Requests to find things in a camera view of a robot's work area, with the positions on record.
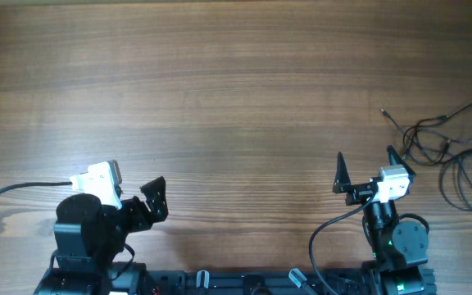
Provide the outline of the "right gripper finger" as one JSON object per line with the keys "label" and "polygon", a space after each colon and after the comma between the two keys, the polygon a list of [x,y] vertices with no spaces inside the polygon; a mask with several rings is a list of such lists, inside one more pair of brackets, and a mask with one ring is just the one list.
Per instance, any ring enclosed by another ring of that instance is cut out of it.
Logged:
{"label": "right gripper finger", "polygon": [[347,166],[343,154],[338,152],[337,169],[334,179],[333,192],[346,193],[351,188],[351,180],[347,171]]}
{"label": "right gripper finger", "polygon": [[396,149],[393,147],[393,145],[388,145],[387,146],[387,152],[388,152],[388,159],[389,159],[389,164],[391,166],[394,165],[402,165],[406,173],[408,174],[408,178],[411,183],[414,182],[414,179],[416,177],[416,173],[411,169],[411,167],[399,156],[397,153]]}

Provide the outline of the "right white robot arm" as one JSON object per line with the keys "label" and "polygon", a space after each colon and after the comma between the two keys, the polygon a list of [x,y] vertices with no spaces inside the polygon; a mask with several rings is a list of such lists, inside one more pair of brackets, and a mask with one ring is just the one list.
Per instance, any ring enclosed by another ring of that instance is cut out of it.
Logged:
{"label": "right white robot arm", "polygon": [[395,148],[387,147],[389,165],[363,184],[354,184],[342,153],[338,154],[333,192],[344,193],[348,206],[363,211],[362,227],[374,259],[361,274],[372,294],[435,294],[434,272],[428,262],[429,224],[416,214],[398,214],[396,201],[410,193],[416,173]]}

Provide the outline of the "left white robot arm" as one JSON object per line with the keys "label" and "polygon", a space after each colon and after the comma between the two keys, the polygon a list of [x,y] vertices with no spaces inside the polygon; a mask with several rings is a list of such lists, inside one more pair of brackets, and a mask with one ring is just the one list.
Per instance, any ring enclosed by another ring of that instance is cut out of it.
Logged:
{"label": "left white robot arm", "polygon": [[150,230],[168,216],[166,181],[160,176],[140,188],[121,208],[104,205],[93,194],[80,193],[56,209],[54,235],[57,249],[35,294],[159,294],[161,289],[143,263],[115,262],[127,251],[129,234]]}

